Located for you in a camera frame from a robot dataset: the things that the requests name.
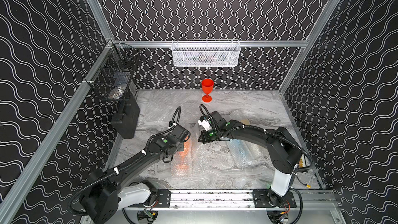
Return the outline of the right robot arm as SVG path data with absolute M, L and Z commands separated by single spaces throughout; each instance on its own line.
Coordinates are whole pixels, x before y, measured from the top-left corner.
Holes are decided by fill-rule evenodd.
M 275 168 L 271 194 L 284 197 L 292 186 L 292 177 L 298 172 L 311 170 L 314 161 L 304 148 L 283 127 L 264 129 L 246 125 L 236 120 L 212 122 L 201 132 L 198 141 L 203 144 L 214 141 L 241 140 L 266 148 Z

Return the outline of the bubble orange glass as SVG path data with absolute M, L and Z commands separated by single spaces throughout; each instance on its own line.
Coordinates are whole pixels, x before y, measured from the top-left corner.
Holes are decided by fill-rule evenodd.
M 196 124 L 190 130 L 191 136 L 184 143 L 183 151 L 174 155 L 171 165 L 172 178 L 203 176 L 209 172 L 210 145 L 199 142 L 201 130 Z

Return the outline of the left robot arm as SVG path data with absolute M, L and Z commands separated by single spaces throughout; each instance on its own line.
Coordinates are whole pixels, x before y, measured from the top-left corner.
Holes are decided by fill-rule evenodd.
M 122 164 L 106 171 L 94 170 L 84 186 L 71 197 L 67 204 L 68 212 L 75 216 L 90 216 L 96 224 L 106 223 L 124 208 L 120 193 L 132 179 L 155 163 L 172 160 L 190 136 L 186 129 L 154 135 L 142 151 Z

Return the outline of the red plastic wine glass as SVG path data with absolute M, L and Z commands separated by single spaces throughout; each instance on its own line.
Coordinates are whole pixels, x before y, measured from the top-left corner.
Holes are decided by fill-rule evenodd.
M 205 103 L 209 103 L 212 101 L 212 97 L 210 96 L 211 92 L 214 89 L 214 81 L 211 79 L 204 79 L 202 81 L 202 91 L 205 93 L 205 95 L 202 97 L 202 101 Z

